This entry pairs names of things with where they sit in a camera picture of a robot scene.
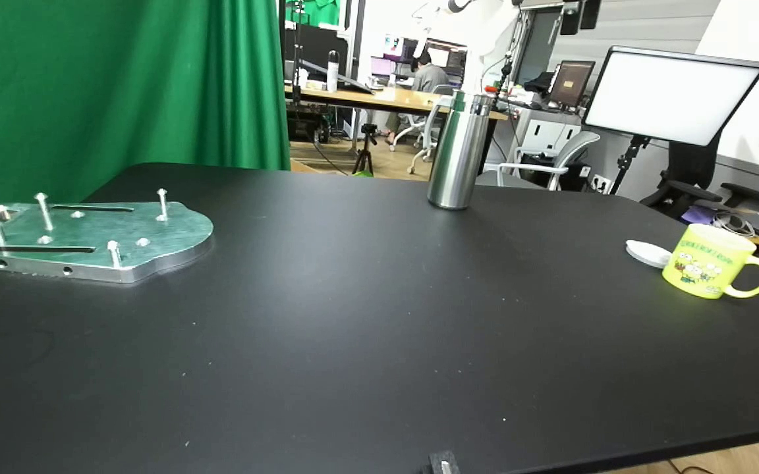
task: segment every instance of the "yellow mug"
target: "yellow mug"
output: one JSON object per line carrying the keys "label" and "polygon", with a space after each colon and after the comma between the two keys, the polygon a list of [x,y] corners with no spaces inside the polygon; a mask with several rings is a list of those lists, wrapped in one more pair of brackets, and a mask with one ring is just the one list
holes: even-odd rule
{"label": "yellow mug", "polygon": [[753,296],[759,294],[759,283],[753,288],[733,287],[744,266],[759,266],[753,249],[757,244],[740,233],[709,223],[691,223],[664,266],[664,278],[705,300],[719,300],[722,294]]}

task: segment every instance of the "person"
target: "person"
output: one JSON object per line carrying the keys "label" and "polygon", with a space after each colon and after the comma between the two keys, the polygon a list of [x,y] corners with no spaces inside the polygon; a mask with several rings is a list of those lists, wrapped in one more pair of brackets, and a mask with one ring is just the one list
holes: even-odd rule
{"label": "person", "polygon": [[[431,62],[431,54],[423,49],[413,61],[413,75],[410,75],[410,88],[417,92],[434,92],[434,86],[450,84],[448,70]],[[384,142],[393,145],[398,137],[401,116],[389,112],[384,121]]]}

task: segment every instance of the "monitor stand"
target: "monitor stand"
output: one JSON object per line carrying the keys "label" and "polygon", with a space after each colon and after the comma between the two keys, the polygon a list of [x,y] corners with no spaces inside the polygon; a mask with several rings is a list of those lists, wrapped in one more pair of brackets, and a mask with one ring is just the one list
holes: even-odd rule
{"label": "monitor stand", "polygon": [[610,195],[617,195],[626,169],[632,165],[632,159],[638,157],[638,153],[643,146],[647,146],[650,137],[643,137],[643,134],[632,134],[632,142],[626,145],[625,155],[620,155],[617,165],[620,165],[620,173],[613,178],[613,187],[610,187]]}

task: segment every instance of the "mug handle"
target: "mug handle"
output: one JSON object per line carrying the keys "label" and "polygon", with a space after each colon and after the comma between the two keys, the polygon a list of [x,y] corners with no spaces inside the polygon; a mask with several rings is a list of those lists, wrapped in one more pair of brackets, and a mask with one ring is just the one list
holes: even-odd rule
{"label": "mug handle", "polygon": [[759,294],[759,287],[746,288],[746,291],[744,291],[744,288],[736,288],[736,287],[728,287],[724,294],[730,294],[730,296],[757,296],[757,294]]}

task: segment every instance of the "table surface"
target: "table surface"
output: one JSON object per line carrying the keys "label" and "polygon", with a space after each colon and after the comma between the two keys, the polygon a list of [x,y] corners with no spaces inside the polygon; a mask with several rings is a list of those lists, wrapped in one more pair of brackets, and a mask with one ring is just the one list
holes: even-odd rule
{"label": "table surface", "polygon": [[604,469],[759,439],[759,296],[625,255],[675,220],[604,195],[136,165],[216,223],[133,288],[0,273],[0,470]]}
{"label": "table surface", "polygon": [[[429,112],[438,94],[402,88],[402,86],[384,86],[381,92],[325,92],[325,88],[301,88],[301,100],[315,103],[336,103],[352,108],[379,108],[379,109],[401,109],[401,112]],[[489,112],[493,121],[508,121],[506,112]]]}

